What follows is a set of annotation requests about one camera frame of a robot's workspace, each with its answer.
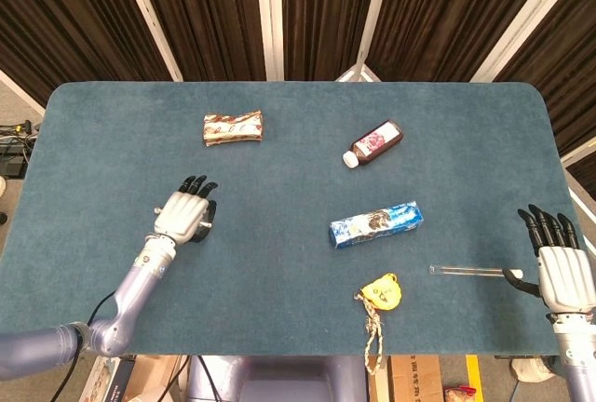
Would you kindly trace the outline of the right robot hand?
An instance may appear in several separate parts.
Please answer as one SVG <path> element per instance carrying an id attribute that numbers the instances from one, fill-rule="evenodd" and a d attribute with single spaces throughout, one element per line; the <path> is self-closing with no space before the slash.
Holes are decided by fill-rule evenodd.
<path id="1" fill-rule="evenodd" d="M 543 301 L 553 314 L 589 314 L 595 308 L 595 284 L 586 251 L 580 248 L 576 229 L 565 215 L 552 216 L 530 204 L 520 208 L 538 268 L 538 282 L 526 282 L 502 270 L 515 289 Z"/>

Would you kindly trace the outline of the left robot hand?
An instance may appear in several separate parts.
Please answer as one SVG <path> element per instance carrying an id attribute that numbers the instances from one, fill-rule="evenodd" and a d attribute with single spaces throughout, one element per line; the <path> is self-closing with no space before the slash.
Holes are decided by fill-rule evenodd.
<path id="1" fill-rule="evenodd" d="M 157 213 L 154 234 L 164 235 L 176 245 L 200 243 L 209 234 L 217 203 L 209 194 L 218 184 L 205 182 L 206 175 L 189 176 Z"/>

